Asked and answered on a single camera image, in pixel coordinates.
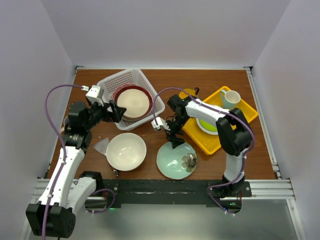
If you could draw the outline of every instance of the silver flower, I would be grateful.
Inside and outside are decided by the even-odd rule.
[[[192,173],[196,169],[197,155],[196,153],[188,153],[186,156],[183,156],[182,161],[182,167],[186,168],[185,171]]]

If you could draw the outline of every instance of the light blue mug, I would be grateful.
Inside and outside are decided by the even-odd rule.
[[[233,90],[226,91],[222,89],[220,97],[222,99],[222,107],[230,110],[234,109],[241,100],[240,94]]]

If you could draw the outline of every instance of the plastic basket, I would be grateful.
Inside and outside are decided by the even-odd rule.
[[[114,75],[108,76],[97,83],[99,87],[104,89],[102,97],[103,101],[109,102],[109,100],[112,99],[112,94],[117,89],[117,87],[123,84],[136,84],[144,88],[150,93],[152,99],[154,99],[157,95],[156,90],[140,69],[128,69],[118,72]],[[156,116],[162,113],[166,108],[164,102],[161,100],[160,97],[156,99],[154,107]],[[153,119],[152,111],[146,117],[138,121],[121,120],[119,123],[116,123],[115,125],[120,130],[130,131],[150,121],[151,119]]]

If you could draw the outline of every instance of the mug handle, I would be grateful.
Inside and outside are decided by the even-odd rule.
[[[226,90],[223,90],[223,89],[222,89],[222,90],[220,91],[220,97],[221,97],[221,99],[224,99],[224,97],[225,97],[224,95],[225,95],[225,94],[226,94]]]

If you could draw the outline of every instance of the gray floor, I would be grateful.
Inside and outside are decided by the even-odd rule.
[[[31,233],[29,240],[41,237]],[[203,205],[133,205],[80,212],[70,240],[296,240],[285,200],[246,200],[233,217]]]

